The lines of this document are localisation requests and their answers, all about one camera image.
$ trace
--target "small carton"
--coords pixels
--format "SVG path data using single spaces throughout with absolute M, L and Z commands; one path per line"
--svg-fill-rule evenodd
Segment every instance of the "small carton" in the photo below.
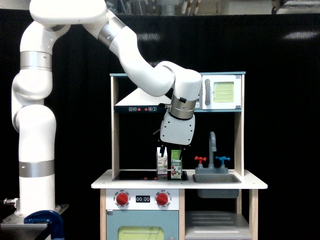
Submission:
M 171 179 L 182 179 L 181 149 L 171 151 Z
M 162 156 L 161 148 L 156 148 L 156 173 L 159 174 L 168 174 L 168 154 L 167 148 L 164 149 Z

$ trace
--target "juice carton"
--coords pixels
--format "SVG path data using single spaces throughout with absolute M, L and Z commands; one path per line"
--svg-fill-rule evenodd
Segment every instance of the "juice carton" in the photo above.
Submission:
M 171 150 L 171 179 L 182 179 L 181 149 Z

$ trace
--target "green oven window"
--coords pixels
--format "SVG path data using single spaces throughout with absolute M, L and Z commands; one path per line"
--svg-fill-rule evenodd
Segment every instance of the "green oven window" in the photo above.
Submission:
M 231 103 L 235 98 L 235 83 L 233 81 L 215 82 L 213 84 L 213 101 L 215 103 Z
M 165 234 L 158 226 L 121 226 L 118 240 L 165 240 Z

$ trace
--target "white countertop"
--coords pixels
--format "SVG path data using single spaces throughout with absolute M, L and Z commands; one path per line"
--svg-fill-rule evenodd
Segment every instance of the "white countertop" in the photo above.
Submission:
M 93 189 L 267 189 L 268 185 L 244 170 L 241 177 L 234 169 L 229 169 L 228 173 L 235 175 L 241 183 L 195 183 L 193 174 L 195 170 L 184 169 L 187 180 L 168 181 L 112 181 L 112 170 L 107 170 L 99 177 L 91 187 Z

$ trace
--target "stove knob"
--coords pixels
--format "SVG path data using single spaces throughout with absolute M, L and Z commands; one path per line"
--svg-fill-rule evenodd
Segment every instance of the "stove knob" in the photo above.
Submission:
M 120 193 L 118 196 L 116 196 L 116 202 L 119 205 L 125 205 L 128 202 L 128 200 L 128 195 L 125 193 Z
M 156 202 L 159 205 L 166 205 L 168 203 L 168 196 L 165 193 L 159 193 L 158 196 L 156 196 Z

